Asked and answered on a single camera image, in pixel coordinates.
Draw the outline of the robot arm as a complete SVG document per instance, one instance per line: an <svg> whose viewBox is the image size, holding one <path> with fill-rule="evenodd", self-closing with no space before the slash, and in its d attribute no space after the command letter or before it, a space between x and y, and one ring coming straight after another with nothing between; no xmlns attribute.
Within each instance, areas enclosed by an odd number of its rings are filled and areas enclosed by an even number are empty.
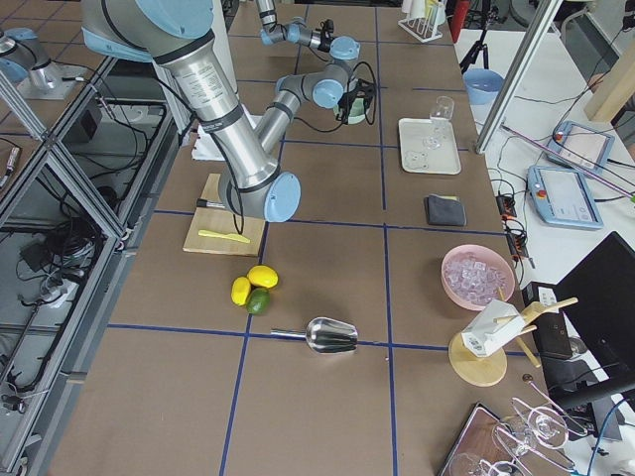
<svg viewBox="0 0 635 476"><path fill-rule="evenodd" d="M334 23L330 19L323 21L316 30L310 29L300 17L294 18L290 23L281 24L278 22L273 0L256 0L255 3L262 26L260 38L264 45L288 42L323 53L330 52L335 40Z"/></svg>
<svg viewBox="0 0 635 476"><path fill-rule="evenodd" d="M288 75L257 125L252 125L213 45L215 8L210 1L84 1L82 32L92 51L122 60L153 62L179 85L202 130L226 161L219 183L222 205L239 215L285 222L301 201L301 184L270 152L305 102L332 109L352 103L360 79L354 71L360 46L328 38L295 20L281 24L271 1L257 4L266 44L287 41L329 54L322 70Z"/></svg>

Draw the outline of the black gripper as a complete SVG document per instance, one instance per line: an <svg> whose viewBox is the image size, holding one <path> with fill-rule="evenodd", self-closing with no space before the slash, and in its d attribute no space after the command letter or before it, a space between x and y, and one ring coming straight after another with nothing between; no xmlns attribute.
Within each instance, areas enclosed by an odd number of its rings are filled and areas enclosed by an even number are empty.
<svg viewBox="0 0 635 476"><path fill-rule="evenodd" d="M374 83L363 78L358 78L354 87L351 90L345 91L339 101L342 98L349 101L352 101L354 98L363 98L367 113L374 99Z"/></svg>

